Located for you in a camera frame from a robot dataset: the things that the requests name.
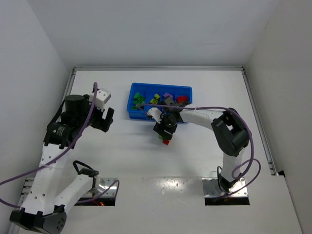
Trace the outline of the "yellow printed lego brick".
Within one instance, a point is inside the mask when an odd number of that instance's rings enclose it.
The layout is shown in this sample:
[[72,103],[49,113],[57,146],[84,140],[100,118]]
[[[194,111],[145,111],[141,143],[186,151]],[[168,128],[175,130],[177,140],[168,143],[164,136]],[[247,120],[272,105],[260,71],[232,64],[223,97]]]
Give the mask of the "yellow printed lego brick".
[[160,95],[154,94],[154,97],[150,100],[150,104],[157,105],[160,102]]

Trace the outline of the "purple round lego brick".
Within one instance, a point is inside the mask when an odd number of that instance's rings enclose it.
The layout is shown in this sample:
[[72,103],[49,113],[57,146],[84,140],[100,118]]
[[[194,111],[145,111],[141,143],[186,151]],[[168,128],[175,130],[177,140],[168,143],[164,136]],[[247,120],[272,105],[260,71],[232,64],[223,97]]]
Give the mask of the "purple round lego brick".
[[164,98],[170,97],[170,98],[174,98],[170,93],[166,92],[163,94]]

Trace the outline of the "green lego brick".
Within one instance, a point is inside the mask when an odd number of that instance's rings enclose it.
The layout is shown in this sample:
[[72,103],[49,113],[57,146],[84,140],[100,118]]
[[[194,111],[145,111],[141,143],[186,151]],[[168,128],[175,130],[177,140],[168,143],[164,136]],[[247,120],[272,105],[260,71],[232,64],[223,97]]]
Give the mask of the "green lego brick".
[[138,104],[144,104],[145,103],[145,98],[143,96],[139,96],[137,99]]

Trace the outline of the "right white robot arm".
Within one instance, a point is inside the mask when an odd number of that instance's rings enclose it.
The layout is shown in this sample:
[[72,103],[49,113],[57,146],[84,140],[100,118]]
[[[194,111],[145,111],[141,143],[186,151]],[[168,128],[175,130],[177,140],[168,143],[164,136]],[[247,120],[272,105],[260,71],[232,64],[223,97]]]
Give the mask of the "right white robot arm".
[[224,192],[229,192],[241,175],[239,165],[250,141],[247,128],[236,115],[236,110],[200,110],[189,101],[178,103],[171,97],[163,99],[160,106],[150,108],[147,114],[156,121],[153,130],[163,142],[172,139],[180,122],[193,123],[213,131],[223,152],[222,169],[217,176],[219,187]]

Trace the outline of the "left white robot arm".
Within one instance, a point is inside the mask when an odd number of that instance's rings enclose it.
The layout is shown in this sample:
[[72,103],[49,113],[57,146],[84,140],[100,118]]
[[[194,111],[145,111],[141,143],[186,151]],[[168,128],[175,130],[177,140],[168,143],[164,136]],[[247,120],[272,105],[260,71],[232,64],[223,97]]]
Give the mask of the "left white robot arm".
[[84,165],[60,194],[57,193],[64,166],[77,140],[87,127],[107,132],[113,123],[114,110],[105,104],[111,94],[105,90],[90,95],[68,95],[46,129],[42,156],[28,196],[21,207],[12,211],[10,222],[41,234],[59,234],[67,214],[83,194],[99,185],[99,172]]

